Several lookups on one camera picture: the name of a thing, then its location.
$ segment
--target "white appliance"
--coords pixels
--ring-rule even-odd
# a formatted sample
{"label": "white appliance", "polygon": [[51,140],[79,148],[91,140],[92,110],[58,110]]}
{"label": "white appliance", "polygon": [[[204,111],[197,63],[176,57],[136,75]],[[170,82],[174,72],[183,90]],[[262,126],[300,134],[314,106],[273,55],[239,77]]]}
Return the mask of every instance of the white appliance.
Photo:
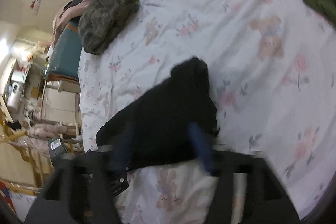
{"label": "white appliance", "polygon": [[13,71],[12,77],[10,79],[12,83],[22,83],[25,82],[25,73],[20,70]]}
{"label": "white appliance", "polygon": [[12,91],[7,100],[7,109],[10,113],[17,113],[19,111],[22,91],[22,84],[13,83]]}

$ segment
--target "floral bedsheet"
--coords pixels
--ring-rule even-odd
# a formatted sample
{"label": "floral bedsheet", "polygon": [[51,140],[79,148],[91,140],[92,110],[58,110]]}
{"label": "floral bedsheet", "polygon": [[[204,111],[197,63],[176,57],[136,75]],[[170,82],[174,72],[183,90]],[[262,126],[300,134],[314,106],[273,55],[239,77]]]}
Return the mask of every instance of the floral bedsheet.
{"label": "floral bedsheet", "polygon": [[[304,217],[336,171],[333,27],[302,0],[140,3],[103,55],[82,52],[84,148],[96,149],[105,122],[196,55],[209,66],[218,141],[261,151]],[[142,168],[128,179],[117,200],[125,223],[203,223],[216,186],[196,160]]]}

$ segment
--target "drawer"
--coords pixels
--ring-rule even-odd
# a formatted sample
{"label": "drawer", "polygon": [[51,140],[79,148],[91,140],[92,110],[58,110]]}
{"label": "drawer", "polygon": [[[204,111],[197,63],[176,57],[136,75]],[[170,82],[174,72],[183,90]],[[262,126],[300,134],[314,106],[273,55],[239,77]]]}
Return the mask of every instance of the drawer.
{"label": "drawer", "polygon": [[76,113],[67,110],[53,109],[44,106],[42,110],[42,119],[55,122],[76,122]]}
{"label": "drawer", "polygon": [[75,112],[76,94],[71,92],[58,92],[57,90],[46,88],[43,106]]}

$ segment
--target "barcode label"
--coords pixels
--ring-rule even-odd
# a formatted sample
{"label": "barcode label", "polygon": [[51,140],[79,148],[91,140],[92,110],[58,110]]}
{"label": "barcode label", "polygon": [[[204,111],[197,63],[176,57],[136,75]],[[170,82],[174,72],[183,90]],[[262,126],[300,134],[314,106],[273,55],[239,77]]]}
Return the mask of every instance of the barcode label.
{"label": "barcode label", "polygon": [[55,148],[59,147],[61,145],[61,140],[57,139],[56,141],[53,141],[51,143],[51,150],[54,150]]}

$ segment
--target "white cabinet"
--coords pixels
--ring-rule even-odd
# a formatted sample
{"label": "white cabinet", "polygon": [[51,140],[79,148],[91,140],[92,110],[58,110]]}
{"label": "white cabinet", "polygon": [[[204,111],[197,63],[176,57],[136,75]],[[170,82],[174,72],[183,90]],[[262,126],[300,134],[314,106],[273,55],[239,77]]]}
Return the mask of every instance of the white cabinet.
{"label": "white cabinet", "polygon": [[46,88],[43,105],[53,109],[76,111],[76,94]]}
{"label": "white cabinet", "polygon": [[68,92],[73,92],[73,93],[81,92],[81,88],[79,84],[74,84],[74,83],[67,82],[67,81],[58,81],[57,89],[59,92],[61,91],[68,91]]}
{"label": "white cabinet", "polygon": [[45,88],[41,118],[55,122],[76,122],[76,94]]}
{"label": "white cabinet", "polygon": [[55,122],[76,122],[76,113],[72,111],[43,107],[42,119]]}

